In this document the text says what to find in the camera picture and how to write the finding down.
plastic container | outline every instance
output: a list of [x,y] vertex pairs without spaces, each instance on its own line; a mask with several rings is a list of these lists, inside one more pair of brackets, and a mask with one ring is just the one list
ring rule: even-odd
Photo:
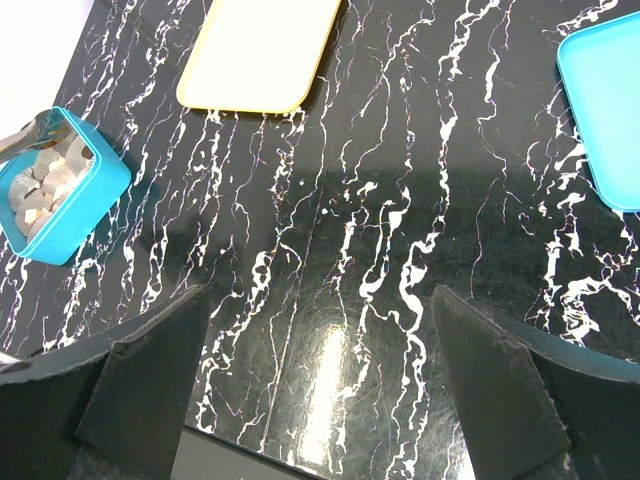
[[63,115],[91,149],[93,166],[49,222],[27,243],[16,226],[8,192],[13,178],[33,165],[38,152],[24,153],[10,160],[0,171],[0,225],[16,255],[63,265],[127,189],[131,172],[92,125],[64,108],[54,107],[54,110]]
[[640,12],[569,35],[558,68],[600,198],[640,211]]

blue box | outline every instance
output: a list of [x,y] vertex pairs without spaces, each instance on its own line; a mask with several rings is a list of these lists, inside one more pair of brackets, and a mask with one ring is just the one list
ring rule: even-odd
[[27,244],[9,206],[13,178],[35,163],[37,151],[23,153],[0,171],[0,225],[13,252],[51,265],[63,265],[95,229],[131,183],[131,172],[102,135],[90,124],[60,107],[53,107],[82,137],[94,154],[93,166],[54,212],[47,224]]

